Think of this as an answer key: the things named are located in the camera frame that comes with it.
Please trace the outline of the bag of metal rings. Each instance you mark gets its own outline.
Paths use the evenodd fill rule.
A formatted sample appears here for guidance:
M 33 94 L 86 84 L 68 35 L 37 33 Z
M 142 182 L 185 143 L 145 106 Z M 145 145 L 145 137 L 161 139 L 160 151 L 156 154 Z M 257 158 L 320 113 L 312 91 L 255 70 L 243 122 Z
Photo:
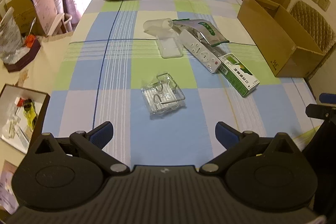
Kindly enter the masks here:
M 169 72 L 143 80 L 141 93 L 150 119 L 162 119 L 186 107 L 186 97 Z

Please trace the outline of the clear plastic cup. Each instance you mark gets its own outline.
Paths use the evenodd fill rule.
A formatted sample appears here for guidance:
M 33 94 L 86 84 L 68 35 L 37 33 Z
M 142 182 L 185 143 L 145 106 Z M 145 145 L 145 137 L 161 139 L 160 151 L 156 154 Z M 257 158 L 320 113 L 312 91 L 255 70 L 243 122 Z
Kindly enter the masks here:
M 143 31 L 151 36 L 166 36 L 171 33 L 173 20 L 170 18 L 147 20 L 143 24 Z

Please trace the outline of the silver green foil pouch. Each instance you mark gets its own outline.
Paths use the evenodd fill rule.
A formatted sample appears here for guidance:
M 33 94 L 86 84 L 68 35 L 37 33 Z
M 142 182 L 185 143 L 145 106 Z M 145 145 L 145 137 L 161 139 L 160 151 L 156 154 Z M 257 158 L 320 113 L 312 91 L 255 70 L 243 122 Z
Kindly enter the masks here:
M 201 42 L 216 47 L 230 41 L 208 20 L 205 19 L 176 19 L 173 26 L 179 30 L 187 30 Z

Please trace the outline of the green white spray box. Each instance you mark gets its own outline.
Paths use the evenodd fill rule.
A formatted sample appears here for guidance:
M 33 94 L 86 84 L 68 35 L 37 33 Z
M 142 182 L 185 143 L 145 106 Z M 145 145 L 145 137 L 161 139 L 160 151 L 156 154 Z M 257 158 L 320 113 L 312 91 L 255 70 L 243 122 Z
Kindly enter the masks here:
M 220 56 L 219 60 L 222 64 L 218 71 L 243 98 L 257 88 L 260 81 L 233 53 Z

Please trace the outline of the clear plastic tray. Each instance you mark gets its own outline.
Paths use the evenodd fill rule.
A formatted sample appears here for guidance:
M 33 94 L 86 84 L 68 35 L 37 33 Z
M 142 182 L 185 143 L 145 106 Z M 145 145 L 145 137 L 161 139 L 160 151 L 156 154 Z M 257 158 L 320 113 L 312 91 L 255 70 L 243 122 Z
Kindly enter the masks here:
M 156 44 L 162 58 L 176 58 L 183 56 L 183 45 L 175 37 L 156 37 Z

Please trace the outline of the brown cardboard box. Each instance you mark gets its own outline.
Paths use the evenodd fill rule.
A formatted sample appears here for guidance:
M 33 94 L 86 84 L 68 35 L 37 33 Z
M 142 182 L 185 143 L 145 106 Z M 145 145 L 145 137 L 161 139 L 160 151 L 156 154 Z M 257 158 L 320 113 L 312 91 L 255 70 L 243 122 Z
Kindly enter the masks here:
M 305 78 L 324 57 L 310 34 L 276 2 L 243 0 L 238 20 L 275 77 Z

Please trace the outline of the quilted brown chair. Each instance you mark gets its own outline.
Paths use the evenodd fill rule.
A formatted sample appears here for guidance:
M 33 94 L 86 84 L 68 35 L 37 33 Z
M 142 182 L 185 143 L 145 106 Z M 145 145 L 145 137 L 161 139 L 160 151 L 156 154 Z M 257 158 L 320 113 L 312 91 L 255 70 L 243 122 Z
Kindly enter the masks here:
M 289 12 L 313 38 L 323 54 L 328 54 L 335 45 L 335 31 L 327 20 L 304 1 L 297 1 Z

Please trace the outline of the white remote control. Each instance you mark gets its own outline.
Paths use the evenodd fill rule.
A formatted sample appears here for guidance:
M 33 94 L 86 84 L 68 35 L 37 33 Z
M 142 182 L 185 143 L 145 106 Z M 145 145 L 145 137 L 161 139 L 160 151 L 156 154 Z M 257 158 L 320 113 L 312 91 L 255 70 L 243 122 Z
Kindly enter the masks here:
M 181 44 L 197 59 L 207 70 L 214 74 L 221 65 L 221 61 L 196 37 L 187 30 L 182 30 L 178 35 Z

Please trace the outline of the checkered tablecloth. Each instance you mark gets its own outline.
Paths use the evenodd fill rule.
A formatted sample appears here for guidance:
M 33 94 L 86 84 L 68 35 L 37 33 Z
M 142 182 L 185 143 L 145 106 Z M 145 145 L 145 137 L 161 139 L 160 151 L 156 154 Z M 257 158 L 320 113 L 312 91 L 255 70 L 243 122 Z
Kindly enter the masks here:
M 237 19 L 236 0 L 92 0 L 60 65 L 43 129 L 65 137 L 110 121 L 114 137 L 105 151 L 127 165 L 200 166 L 224 151 L 215 137 L 219 121 L 260 136 L 288 133 L 304 147 L 321 121 L 306 116 L 314 103 L 303 79 L 276 78 Z M 259 80 L 242 97 L 220 74 L 189 52 L 161 57 L 143 31 L 150 19 L 203 18 L 229 40 L 222 45 Z M 142 87 L 170 73 L 185 106 L 165 116 L 149 114 Z

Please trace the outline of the brown side tray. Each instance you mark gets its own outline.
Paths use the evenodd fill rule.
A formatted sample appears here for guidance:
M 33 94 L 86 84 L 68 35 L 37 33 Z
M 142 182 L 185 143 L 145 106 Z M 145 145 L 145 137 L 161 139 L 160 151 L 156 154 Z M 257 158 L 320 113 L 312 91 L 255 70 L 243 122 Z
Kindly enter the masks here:
M 41 44 L 35 35 L 30 34 L 25 38 L 24 45 L 14 53 L 6 54 L 3 58 L 3 65 L 9 73 L 21 71 L 34 60 Z

